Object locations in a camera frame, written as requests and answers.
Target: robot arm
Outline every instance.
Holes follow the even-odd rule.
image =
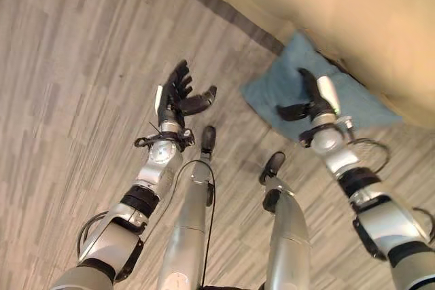
[[[373,257],[390,263],[396,288],[435,289],[435,252],[428,246],[430,237],[422,221],[348,148],[338,127],[338,99],[332,83],[323,81],[322,85],[309,71],[299,71],[311,102],[278,107],[279,115],[287,121],[310,116],[313,128],[300,135],[300,142],[313,148],[338,181],[355,212],[353,226],[358,236]]]
[[[76,267],[64,273],[51,290],[110,290],[133,271],[142,249],[140,235],[158,203],[169,192],[182,163],[182,151],[194,143],[184,117],[199,113],[214,101],[216,88],[188,98],[192,91],[187,62],[174,69],[163,86],[158,104],[159,133],[137,139],[150,154],[130,189],[113,205],[80,250]]]

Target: floor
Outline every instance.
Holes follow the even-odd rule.
[[[241,98],[238,87],[281,49],[220,0],[0,0],[0,289],[47,289],[74,266],[80,226],[117,202],[145,161],[133,141],[152,132],[156,85],[181,58],[197,92],[218,86],[215,105],[187,119],[196,135],[206,124],[218,133],[207,283],[257,289],[264,281],[273,217],[261,208],[257,177],[284,150],[280,176],[311,235],[311,288],[393,289],[388,266],[365,253],[345,197],[313,153]],[[366,134],[393,150],[385,182],[435,211],[434,133],[403,125]],[[196,155],[188,149],[185,160]],[[154,289],[185,188],[117,289]]]

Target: black cable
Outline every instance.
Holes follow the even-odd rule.
[[[101,220],[102,218],[104,218],[104,216],[107,214],[107,212],[108,211],[104,211],[104,212],[101,212],[101,213],[94,215],[82,226],[82,228],[79,231],[79,234],[77,237],[77,243],[75,246],[75,249],[77,250],[77,257],[80,256],[80,247],[82,246],[82,238],[83,238],[83,243],[84,243],[88,237],[88,232],[89,232],[89,228],[91,227],[91,225],[94,224],[95,222],[97,222],[98,220]]]
[[[367,137],[361,137],[359,139],[352,139],[352,138],[353,137],[351,137],[350,142],[347,143],[348,145],[357,145],[357,144],[374,145],[374,146],[380,147],[385,152],[386,158],[385,158],[384,163],[382,163],[382,165],[378,169],[376,169],[376,171],[374,171],[374,173],[381,172],[381,170],[384,169],[385,166],[391,160],[391,158],[392,158],[392,153],[391,152],[392,151],[391,151],[391,149],[386,144],[383,144],[381,142],[375,141],[374,139],[369,139]]]
[[[413,207],[414,211],[422,212],[427,215],[430,219],[430,223],[432,224],[432,229],[429,232],[429,244],[432,244],[435,241],[435,216],[431,214],[428,210],[422,209],[421,207]]]
[[[209,227],[209,236],[207,238],[207,246],[205,248],[205,260],[204,260],[204,272],[203,272],[203,281],[201,283],[201,286],[204,287],[204,283],[205,283],[205,272],[207,270],[207,259],[209,258],[209,248],[210,248],[210,240],[211,240],[211,230],[213,229],[213,219],[215,217],[215,207],[216,207],[216,181],[215,181],[215,175],[213,173],[213,169],[210,167],[209,164],[202,162],[203,164],[205,164],[207,166],[207,168],[210,170],[211,173],[211,180],[213,180],[213,188],[214,188],[214,192],[213,192],[213,204],[211,206],[211,218],[210,218],[210,227]]]

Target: beige fabric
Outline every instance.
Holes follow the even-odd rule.
[[[295,26],[409,122],[435,126],[435,0],[225,0],[286,43]]]

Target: blue cloth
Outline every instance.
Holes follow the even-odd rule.
[[[341,103],[341,115],[350,115],[355,129],[402,121],[400,116],[390,111],[363,85],[317,53],[302,33],[296,32],[268,71],[259,79],[241,87],[246,102],[283,136],[298,140],[301,132],[311,128],[309,118],[285,122],[275,108],[276,105],[286,107],[309,102],[298,68],[308,69],[317,78],[329,76]]]

